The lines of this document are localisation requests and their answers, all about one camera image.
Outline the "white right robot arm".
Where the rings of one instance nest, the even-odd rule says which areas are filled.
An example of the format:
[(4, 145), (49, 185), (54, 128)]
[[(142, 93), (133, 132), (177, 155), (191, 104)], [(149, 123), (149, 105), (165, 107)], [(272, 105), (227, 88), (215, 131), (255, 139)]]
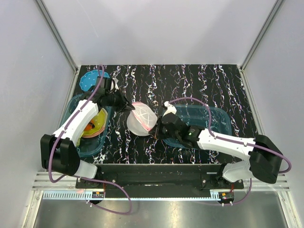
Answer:
[(172, 138), (189, 149), (217, 151), (239, 158), (237, 163), (221, 165), (215, 177), (220, 188), (250, 178), (268, 184), (277, 181), (283, 155), (264, 135), (238, 138), (215, 133), (204, 127), (188, 125), (173, 113), (159, 117), (149, 134), (157, 139)]

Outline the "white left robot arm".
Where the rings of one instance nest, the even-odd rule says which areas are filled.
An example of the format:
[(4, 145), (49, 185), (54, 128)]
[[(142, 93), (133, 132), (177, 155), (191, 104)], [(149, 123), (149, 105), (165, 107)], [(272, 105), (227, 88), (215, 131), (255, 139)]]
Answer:
[(80, 159), (76, 143), (89, 122), (104, 107), (116, 112), (134, 110), (133, 105), (121, 92), (115, 78), (97, 78), (97, 85), (83, 93), (74, 112), (64, 124), (51, 135), (45, 134), (40, 140), (42, 167), (48, 171), (49, 179), (55, 183), (52, 172), (63, 176), (86, 178), (92, 188), (98, 188), (103, 181), (97, 173), (97, 166)]

